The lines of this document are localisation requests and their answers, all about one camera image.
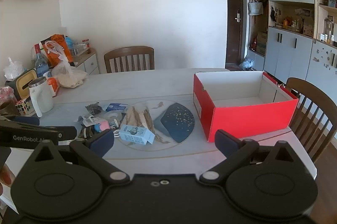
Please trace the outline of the pink blue whale toy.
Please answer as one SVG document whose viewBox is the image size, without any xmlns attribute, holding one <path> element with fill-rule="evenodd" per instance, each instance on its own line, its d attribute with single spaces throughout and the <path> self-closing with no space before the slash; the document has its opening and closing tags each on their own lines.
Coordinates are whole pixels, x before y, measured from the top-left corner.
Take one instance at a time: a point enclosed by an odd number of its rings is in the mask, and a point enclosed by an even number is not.
<svg viewBox="0 0 337 224">
<path fill-rule="evenodd" d="M 105 130 L 110 130 L 110 125 L 108 121 L 102 121 L 94 125 L 94 130 L 97 133 L 102 133 Z"/>
</svg>

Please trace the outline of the silver snack packet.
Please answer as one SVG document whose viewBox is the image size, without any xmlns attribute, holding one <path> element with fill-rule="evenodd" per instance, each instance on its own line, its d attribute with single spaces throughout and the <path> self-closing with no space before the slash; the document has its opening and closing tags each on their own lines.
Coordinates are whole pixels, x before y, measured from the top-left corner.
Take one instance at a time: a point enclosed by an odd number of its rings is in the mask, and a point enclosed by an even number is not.
<svg viewBox="0 0 337 224">
<path fill-rule="evenodd" d="M 128 108 L 126 115 L 124 116 L 122 125 L 132 125 L 137 127 L 148 128 L 152 133 L 155 134 L 155 140 L 162 144 L 170 143 L 164 139 L 161 135 L 155 132 L 154 122 L 150 115 L 150 111 L 147 107 L 141 107 L 137 109 L 135 106 Z"/>
</svg>

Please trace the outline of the light blue herbal carton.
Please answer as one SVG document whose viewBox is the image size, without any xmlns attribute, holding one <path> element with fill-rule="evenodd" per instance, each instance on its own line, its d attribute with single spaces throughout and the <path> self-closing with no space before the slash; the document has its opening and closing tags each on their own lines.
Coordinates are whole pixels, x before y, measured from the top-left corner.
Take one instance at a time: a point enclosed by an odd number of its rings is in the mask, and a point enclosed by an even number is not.
<svg viewBox="0 0 337 224">
<path fill-rule="evenodd" d="M 124 141 L 146 145 L 154 142 L 155 134 L 148 128 L 132 125 L 122 125 L 119 130 L 120 138 Z"/>
</svg>

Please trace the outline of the black snack packet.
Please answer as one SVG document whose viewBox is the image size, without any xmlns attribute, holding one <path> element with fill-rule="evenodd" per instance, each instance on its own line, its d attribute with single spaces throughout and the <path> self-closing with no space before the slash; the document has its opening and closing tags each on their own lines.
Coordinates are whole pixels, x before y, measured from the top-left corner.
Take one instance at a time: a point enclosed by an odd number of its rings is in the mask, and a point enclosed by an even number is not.
<svg viewBox="0 0 337 224">
<path fill-rule="evenodd" d="M 94 129 L 94 126 L 89 126 L 89 127 L 83 126 L 79 135 L 78 135 L 78 138 L 90 139 L 90 138 L 94 137 L 94 135 L 96 135 L 96 131 Z"/>
</svg>

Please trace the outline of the white labelled pouch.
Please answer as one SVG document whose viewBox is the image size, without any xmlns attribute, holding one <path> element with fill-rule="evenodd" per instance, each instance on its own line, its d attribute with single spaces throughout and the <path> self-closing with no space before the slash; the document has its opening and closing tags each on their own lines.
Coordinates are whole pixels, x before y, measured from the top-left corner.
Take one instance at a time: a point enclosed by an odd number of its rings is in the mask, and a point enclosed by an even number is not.
<svg viewBox="0 0 337 224">
<path fill-rule="evenodd" d="M 95 117 L 93 115 L 85 115 L 85 116 L 79 116 L 78 117 L 78 122 L 80 122 L 82 125 L 84 125 L 85 127 L 90 127 L 90 126 L 94 126 L 96 124 L 100 124 L 102 122 L 106 121 L 105 119 L 99 118 L 99 117 Z"/>
</svg>

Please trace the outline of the clear tape roll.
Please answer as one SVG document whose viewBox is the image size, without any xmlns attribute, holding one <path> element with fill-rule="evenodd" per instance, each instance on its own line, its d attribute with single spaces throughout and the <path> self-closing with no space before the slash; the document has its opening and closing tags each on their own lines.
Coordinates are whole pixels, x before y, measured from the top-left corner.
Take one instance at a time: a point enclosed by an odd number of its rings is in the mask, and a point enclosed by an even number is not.
<svg viewBox="0 0 337 224">
<path fill-rule="evenodd" d="M 117 120 L 118 122 L 121 122 L 123 119 L 123 114 L 121 111 L 106 111 L 103 114 L 103 119 L 109 122 L 114 122 L 115 120 Z"/>
</svg>

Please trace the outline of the rubiks cube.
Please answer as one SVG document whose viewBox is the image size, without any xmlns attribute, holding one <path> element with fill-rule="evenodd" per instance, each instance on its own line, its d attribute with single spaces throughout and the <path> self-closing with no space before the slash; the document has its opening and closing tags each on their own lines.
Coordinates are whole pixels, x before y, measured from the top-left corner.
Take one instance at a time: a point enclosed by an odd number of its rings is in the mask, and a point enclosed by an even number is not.
<svg viewBox="0 0 337 224">
<path fill-rule="evenodd" d="M 35 113 L 30 97 L 19 100 L 15 107 L 20 115 L 32 115 Z"/>
</svg>

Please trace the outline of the white electric kettle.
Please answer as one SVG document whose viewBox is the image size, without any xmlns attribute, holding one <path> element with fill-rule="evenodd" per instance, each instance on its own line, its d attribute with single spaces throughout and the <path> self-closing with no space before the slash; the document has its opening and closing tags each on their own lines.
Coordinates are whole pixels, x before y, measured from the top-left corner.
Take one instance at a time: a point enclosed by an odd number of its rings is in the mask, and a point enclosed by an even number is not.
<svg viewBox="0 0 337 224">
<path fill-rule="evenodd" d="M 52 92 L 46 77 L 39 77 L 29 83 L 30 99 L 36 115 L 41 118 L 43 113 L 54 107 Z"/>
</svg>

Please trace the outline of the yellow tissue box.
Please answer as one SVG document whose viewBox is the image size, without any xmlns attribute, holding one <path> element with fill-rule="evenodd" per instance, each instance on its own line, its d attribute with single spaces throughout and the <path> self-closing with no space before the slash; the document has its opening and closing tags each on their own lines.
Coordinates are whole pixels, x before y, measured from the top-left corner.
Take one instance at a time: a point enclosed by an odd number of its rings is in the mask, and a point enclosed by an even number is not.
<svg viewBox="0 0 337 224">
<path fill-rule="evenodd" d="M 35 79 L 37 79 L 37 73 L 34 69 L 30 69 L 13 81 L 6 81 L 5 85 L 14 90 L 14 96 L 19 101 L 30 96 L 29 84 Z"/>
</svg>

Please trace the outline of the bag of dark seeds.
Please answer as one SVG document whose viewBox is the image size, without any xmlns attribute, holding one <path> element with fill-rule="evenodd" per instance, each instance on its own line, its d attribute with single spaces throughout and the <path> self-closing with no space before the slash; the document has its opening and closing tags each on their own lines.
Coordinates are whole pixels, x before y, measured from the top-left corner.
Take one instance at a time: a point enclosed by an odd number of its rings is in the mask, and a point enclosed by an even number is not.
<svg viewBox="0 0 337 224">
<path fill-rule="evenodd" d="M 91 115 L 97 115 L 97 114 L 99 114 L 103 111 L 99 102 L 96 102 L 94 104 L 89 104 L 89 105 L 85 106 L 85 108 Z"/>
</svg>

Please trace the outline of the orange white carton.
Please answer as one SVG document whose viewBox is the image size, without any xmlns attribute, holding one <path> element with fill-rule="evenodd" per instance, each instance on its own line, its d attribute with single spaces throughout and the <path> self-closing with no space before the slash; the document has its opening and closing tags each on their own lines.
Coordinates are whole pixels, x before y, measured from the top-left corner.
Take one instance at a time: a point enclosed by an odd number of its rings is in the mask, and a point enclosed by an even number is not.
<svg viewBox="0 0 337 224">
<path fill-rule="evenodd" d="M 60 89 L 60 84 L 58 80 L 55 77 L 46 77 L 46 78 L 47 83 L 51 90 L 52 97 L 56 97 Z"/>
</svg>

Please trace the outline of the red cardboard box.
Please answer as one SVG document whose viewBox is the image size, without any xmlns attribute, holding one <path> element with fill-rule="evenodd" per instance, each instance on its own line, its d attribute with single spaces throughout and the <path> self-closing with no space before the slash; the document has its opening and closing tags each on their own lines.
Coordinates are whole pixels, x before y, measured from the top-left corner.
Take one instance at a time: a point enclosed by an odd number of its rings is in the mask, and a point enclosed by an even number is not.
<svg viewBox="0 0 337 224">
<path fill-rule="evenodd" d="M 261 71 L 195 73 L 193 100 L 208 142 L 220 129 L 236 138 L 283 130 L 298 104 Z"/>
</svg>

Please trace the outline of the blue tissue pack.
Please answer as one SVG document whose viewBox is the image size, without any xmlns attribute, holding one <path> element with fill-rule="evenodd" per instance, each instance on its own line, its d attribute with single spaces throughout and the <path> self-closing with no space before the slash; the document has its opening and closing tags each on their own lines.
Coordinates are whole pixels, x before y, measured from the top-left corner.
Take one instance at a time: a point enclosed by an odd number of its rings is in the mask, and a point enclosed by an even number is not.
<svg viewBox="0 0 337 224">
<path fill-rule="evenodd" d="M 120 103 L 110 103 L 106 108 L 106 112 L 120 111 L 122 113 L 125 113 L 127 110 L 128 110 L 128 104 L 120 104 Z"/>
</svg>

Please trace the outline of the blue glass bottle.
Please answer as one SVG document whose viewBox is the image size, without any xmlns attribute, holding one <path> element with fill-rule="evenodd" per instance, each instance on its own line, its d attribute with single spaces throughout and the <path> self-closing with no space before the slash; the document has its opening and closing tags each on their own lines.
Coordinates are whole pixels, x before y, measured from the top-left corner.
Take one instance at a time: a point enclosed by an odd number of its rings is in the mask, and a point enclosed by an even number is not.
<svg viewBox="0 0 337 224">
<path fill-rule="evenodd" d="M 34 45 L 36 60 L 35 60 L 35 70 L 37 72 L 37 77 L 42 77 L 44 74 L 49 72 L 49 65 L 43 54 L 41 53 L 41 49 L 38 44 Z"/>
</svg>

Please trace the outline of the clear plastic bag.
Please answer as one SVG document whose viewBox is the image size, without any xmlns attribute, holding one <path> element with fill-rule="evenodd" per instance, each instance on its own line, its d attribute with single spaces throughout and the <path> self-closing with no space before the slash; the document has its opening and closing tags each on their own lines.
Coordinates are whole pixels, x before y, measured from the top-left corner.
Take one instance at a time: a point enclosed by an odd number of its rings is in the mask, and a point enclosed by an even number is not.
<svg viewBox="0 0 337 224">
<path fill-rule="evenodd" d="M 64 54 L 60 55 L 60 62 L 51 71 L 63 88 L 77 88 L 84 84 L 88 74 L 76 67 L 72 67 Z"/>
</svg>

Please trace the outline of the orange snack bag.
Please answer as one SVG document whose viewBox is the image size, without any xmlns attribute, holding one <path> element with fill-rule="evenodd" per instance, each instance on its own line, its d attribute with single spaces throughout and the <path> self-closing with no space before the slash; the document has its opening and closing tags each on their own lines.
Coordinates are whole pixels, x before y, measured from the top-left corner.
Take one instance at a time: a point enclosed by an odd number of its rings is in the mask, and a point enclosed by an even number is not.
<svg viewBox="0 0 337 224">
<path fill-rule="evenodd" d="M 64 35 L 54 34 L 51 37 L 41 41 L 41 44 L 51 67 L 55 67 L 57 64 L 59 64 L 61 54 L 66 56 L 70 65 L 74 65 L 74 61 Z"/>
</svg>

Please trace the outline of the white drawer cabinet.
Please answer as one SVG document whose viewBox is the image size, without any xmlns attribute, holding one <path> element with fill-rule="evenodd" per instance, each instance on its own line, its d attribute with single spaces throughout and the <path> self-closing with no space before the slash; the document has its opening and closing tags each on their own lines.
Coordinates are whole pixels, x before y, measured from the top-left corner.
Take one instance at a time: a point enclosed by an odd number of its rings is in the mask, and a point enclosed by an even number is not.
<svg viewBox="0 0 337 224">
<path fill-rule="evenodd" d="M 87 49 L 82 54 L 73 56 L 75 67 L 86 72 L 88 75 L 100 74 L 96 50 Z"/>
</svg>

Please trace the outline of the wooden chair right side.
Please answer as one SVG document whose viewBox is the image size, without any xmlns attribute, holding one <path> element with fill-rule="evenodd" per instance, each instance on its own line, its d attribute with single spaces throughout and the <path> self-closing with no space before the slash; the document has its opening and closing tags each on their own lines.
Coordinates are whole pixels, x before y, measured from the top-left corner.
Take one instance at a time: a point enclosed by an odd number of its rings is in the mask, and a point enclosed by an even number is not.
<svg viewBox="0 0 337 224">
<path fill-rule="evenodd" d="M 290 129 L 316 162 L 336 135 L 336 103 L 320 88 L 290 77 L 286 89 L 298 99 Z"/>
</svg>

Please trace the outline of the wooden chair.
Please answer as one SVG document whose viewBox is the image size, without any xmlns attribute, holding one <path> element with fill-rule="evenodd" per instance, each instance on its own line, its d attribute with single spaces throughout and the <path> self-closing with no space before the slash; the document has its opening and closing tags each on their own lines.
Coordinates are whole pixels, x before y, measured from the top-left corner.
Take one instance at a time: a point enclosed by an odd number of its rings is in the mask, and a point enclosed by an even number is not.
<svg viewBox="0 0 337 224">
<path fill-rule="evenodd" d="M 290 129 L 316 162 L 336 135 L 336 103 L 320 88 L 290 77 L 286 89 L 298 99 Z"/>
<path fill-rule="evenodd" d="M 155 69 L 155 50 L 148 46 L 114 49 L 104 55 L 107 73 L 135 72 Z"/>
</svg>

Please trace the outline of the wooden chair far side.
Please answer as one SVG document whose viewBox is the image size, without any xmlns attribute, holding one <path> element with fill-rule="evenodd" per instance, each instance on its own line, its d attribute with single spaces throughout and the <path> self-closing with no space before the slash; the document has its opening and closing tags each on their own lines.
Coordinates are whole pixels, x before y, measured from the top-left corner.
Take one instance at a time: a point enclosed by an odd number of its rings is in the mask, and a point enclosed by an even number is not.
<svg viewBox="0 0 337 224">
<path fill-rule="evenodd" d="M 107 73 L 135 72 L 155 69 L 155 50 L 148 46 L 114 49 L 104 55 Z"/>
</svg>

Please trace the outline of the hanging tote bag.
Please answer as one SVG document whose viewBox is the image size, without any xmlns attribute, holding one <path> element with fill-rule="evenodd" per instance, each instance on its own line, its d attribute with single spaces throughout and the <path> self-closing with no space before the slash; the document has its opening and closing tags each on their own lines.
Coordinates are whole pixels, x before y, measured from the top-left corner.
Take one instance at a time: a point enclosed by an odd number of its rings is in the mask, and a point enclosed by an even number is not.
<svg viewBox="0 0 337 224">
<path fill-rule="evenodd" d="M 248 3 L 249 16 L 257 16 L 263 14 L 263 4 L 257 0 Z"/>
</svg>

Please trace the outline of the brown entrance door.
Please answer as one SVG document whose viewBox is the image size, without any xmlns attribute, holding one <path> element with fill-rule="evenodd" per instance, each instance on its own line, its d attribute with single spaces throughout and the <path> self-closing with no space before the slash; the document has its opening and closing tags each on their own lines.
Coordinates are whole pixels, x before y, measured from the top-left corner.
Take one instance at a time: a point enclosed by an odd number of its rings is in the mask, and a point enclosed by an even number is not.
<svg viewBox="0 0 337 224">
<path fill-rule="evenodd" d="M 242 49 L 243 0 L 227 0 L 227 52 L 226 63 L 238 63 Z"/>
</svg>

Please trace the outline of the grey wall cupboard unit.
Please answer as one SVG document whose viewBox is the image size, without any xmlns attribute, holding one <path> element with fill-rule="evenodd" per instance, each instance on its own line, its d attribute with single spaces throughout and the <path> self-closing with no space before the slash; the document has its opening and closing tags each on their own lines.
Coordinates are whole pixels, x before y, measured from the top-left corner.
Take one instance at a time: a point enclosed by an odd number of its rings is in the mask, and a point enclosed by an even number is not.
<svg viewBox="0 0 337 224">
<path fill-rule="evenodd" d="M 267 32 L 264 70 L 278 81 L 306 80 L 336 100 L 336 47 L 322 37 L 328 17 L 318 0 L 267 0 L 264 14 L 250 27 L 251 37 Z"/>
</svg>

